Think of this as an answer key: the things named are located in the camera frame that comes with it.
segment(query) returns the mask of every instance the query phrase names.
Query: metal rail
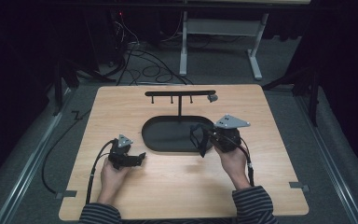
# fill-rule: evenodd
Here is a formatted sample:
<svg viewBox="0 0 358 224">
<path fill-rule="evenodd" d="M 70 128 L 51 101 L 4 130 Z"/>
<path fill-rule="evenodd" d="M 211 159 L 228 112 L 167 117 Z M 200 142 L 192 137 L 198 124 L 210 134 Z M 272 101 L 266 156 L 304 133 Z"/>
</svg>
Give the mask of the metal rail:
<svg viewBox="0 0 358 224">
<path fill-rule="evenodd" d="M 310 121 L 310 118 L 308 117 L 307 105 L 304 99 L 301 96 L 296 97 L 295 99 L 298 107 L 300 108 L 302 114 L 304 115 L 305 120 L 310 126 L 310 129 L 313 133 L 313 137 L 315 138 L 316 143 L 318 144 L 318 147 L 320 149 L 319 152 L 321 153 L 322 156 L 322 162 L 337 191 L 337 195 L 341 200 L 345 211 L 348 214 L 348 218 L 350 219 L 351 223 L 358 224 L 358 206 L 352 197 L 351 190 L 348 188 L 348 185 L 346 184 L 344 178 L 342 177 L 340 171 L 338 170 L 336 163 L 322 138 L 322 135 L 320 134 L 319 130 Z"/>
<path fill-rule="evenodd" d="M 68 102 L 71 101 L 73 98 L 73 94 L 70 92 L 69 88 L 66 90 L 65 95 L 67 95 L 68 93 L 69 96 L 66 100 L 66 104 L 63 105 L 62 111 L 64 111 L 64 109 L 68 105 Z M 40 139 L 36 149 L 31 154 L 30 158 L 22 169 L 19 179 L 17 180 L 12 191 L 7 197 L 5 204 L 2 206 L 2 209 L 0 211 L 0 224 L 10 223 L 14 215 L 16 214 L 16 211 L 22 201 L 25 192 L 30 186 L 39 165 L 42 163 L 45 155 L 48 152 L 48 140 L 52 136 L 54 129 L 57 127 L 58 123 L 61 120 L 62 111 L 50 121 L 48 129 Z"/>
</svg>

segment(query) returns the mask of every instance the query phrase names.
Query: human hand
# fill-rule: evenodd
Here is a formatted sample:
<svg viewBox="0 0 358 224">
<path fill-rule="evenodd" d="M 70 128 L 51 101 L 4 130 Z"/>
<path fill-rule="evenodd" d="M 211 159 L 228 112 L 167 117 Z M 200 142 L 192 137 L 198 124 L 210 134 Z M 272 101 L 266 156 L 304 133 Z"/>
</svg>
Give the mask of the human hand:
<svg viewBox="0 0 358 224">
<path fill-rule="evenodd" d="M 251 185 L 245 174 L 246 157 L 239 148 L 233 151 L 222 152 L 219 148 L 213 146 L 220 156 L 223 169 L 230 177 L 235 189 L 247 189 Z"/>
<path fill-rule="evenodd" d="M 118 170 L 113 167 L 110 160 L 105 158 L 101 170 L 102 189 L 97 203 L 112 204 L 115 196 L 124 182 L 124 178 L 131 170 L 131 167 L 120 167 Z"/>
</svg>

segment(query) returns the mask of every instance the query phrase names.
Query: gray floor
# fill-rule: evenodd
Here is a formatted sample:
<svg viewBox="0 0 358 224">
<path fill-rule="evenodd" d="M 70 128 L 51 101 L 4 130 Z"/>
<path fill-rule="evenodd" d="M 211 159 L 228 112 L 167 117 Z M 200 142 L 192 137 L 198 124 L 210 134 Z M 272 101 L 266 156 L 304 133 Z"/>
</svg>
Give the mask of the gray floor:
<svg viewBox="0 0 358 224">
<path fill-rule="evenodd" d="M 268 84 L 284 75 L 299 41 L 263 40 L 257 52 L 263 80 L 255 81 L 245 54 L 245 50 L 252 46 L 252 39 L 241 38 L 231 41 L 234 40 L 233 37 L 214 38 L 218 38 L 219 41 L 214 40 L 206 47 L 204 46 L 206 42 L 202 39 L 190 43 L 186 77 L 194 84 Z M 137 48 L 157 55 L 174 72 L 179 70 L 180 47 L 177 43 L 168 42 L 158 48 L 142 43 Z M 138 51 L 133 53 L 157 61 L 144 53 Z M 142 72 L 144 68 L 151 65 L 153 64 L 145 59 L 131 57 L 128 69 L 132 71 L 132 75 L 125 73 L 121 85 L 132 83 L 133 76 L 137 76 L 136 71 Z M 107 72 L 109 69 L 102 65 L 102 71 Z M 157 67 L 148 67 L 145 72 L 151 76 L 157 70 Z M 138 84 L 146 82 L 156 82 L 155 77 L 141 76 L 137 80 Z M 180 83 L 175 78 L 170 82 Z M 0 213 L 0 217 L 2 215 L 5 217 L 7 214 L 6 210 L 2 210 L 3 207 L 13 209 L 14 212 L 10 214 L 14 216 L 5 217 L 7 221 L 0 219 L 2 223 L 62 223 L 58 217 L 61 200 L 55 199 L 54 195 L 44 188 L 40 177 L 40 163 L 35 165 L 37 171 L 30 176 L 32 180 L 30 185 L 25 186 L 27 188 L 21 191 L 24 195 L 23 197 L 19 195 L 18 203 L 11 206 L 12 204 L 5 204 L 5 202 L 21 176 L 21 171 L 26 167 L 28 159 L 35 155 L 41 142 L 47 143 L 46 150 L 54 147 L 46 165 L 46 180 L 55 190 L 59 192 L 65 190 L 88 120 L 86 116 L 66 133 L 75 122 L 75 114 L 72 111 L 76 110 L 83 114 L 91 109 L 96 91 L 102 85 L 97 81 L 82 79 L 77 90 L 71 90 L 65 95 L 66 104 L 61 114 L 56 118 L 52 117 L 54 104 L 50 104 L 13 149 L 0 170 L 0 212 L 3 212 Z M 318 104 L 319 126 L 315 128 L 309 126 L 309 120 L 304 116 L 301 107 L 301 103 L 306 102 L 307 97 L 293 97 L 290 88 L 291 86 L 280 86 L 275 90 L 265 91 L 265 94 L 297 177 L 310 189 L 304 192 L 310 212 L 303 217 L 278 217 L 278 219 L 281 223 L 358 223 L 358 220 L 352 218 L 356 216 L 351 215 L 351 211 L 358 210 L 358 160 L 339 128 L 323 90 Z M 44 135 L 47 130 L 52 130 L 51 136 Z M 340 197 L 342 194 L 338 193 L 339 186 L 335 184 L 337 181 L 334 181 L 335 176 L 330 172 L 331 167 L 324 162 L 321 143 L 317 141 L 315 133 L 323 137 L 323 145 L 334 159 L 335 166 L 340 171 L 339 177 L 353 197 L 354 207 L 348 208 L 344 202 L 350 199 Z"/>
</svg>

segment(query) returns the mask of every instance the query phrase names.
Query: wooden board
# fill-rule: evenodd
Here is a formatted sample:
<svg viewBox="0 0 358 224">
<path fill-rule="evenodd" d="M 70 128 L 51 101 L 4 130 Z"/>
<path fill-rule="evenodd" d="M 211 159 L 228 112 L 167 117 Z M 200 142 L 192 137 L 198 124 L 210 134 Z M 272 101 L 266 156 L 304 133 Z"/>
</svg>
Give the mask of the wooden board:
<svg viewBox="0 0 358 224">
<path fill-rule="evenodd" d="M 142 139 L 143 125 L 161 115 L 177 115 L 177 99 L 145 96 L 146 91 L 215 90 L 218 100 L 206 96 L 183 98 L 183 115 L 203 116 L 218 121 L 225 114 L 251 123 L 239 128 L 251 151 L 255 184 L 262 185 L 274 203 L 274 215 L 299 216 L 309 208 L 301 189 L 291 189 L 296 173 L 283 145 L 264 92 L 258 85 L 102 87 L 98 90 L 89 122 L 76 157 L 67 190 L 75 198 L 64 198 L 62 220 L 78 220 L 86 201 L 90 169 L 102 146 L 124 134 L 133 144 L 130 155 L 146 152 L 142 167 L 133 168 L 113 204 L 124 219 L 235 217 L 231 198 L 234 190 L 219 156 L 210 150 L 202 158 L 197 153 L 161 153 L 148 149 Z M 101 189 L 97 166 L 91 201 Z"/>
</svg>

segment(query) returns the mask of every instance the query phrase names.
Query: black plastic part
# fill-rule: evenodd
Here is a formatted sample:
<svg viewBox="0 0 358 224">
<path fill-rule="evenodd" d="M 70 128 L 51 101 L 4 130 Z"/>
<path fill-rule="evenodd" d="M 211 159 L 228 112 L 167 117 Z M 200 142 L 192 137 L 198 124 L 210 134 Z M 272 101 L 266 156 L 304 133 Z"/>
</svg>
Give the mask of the black plastic part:
<svg viewBox="0 0 358 224">
<path fill-rule="evenodd" d="M 142 128 L 145 145 L 159 152 L 197 152 L 190 141 L 190 127 L 198 124 L 213 123 L 200 116 L 158 116 L 148 120 Z M 202 139 L 202 129 L 194 132 L 195 137 Z M 208 141 L 207 149 L 212 147 Z"/>
</svg>

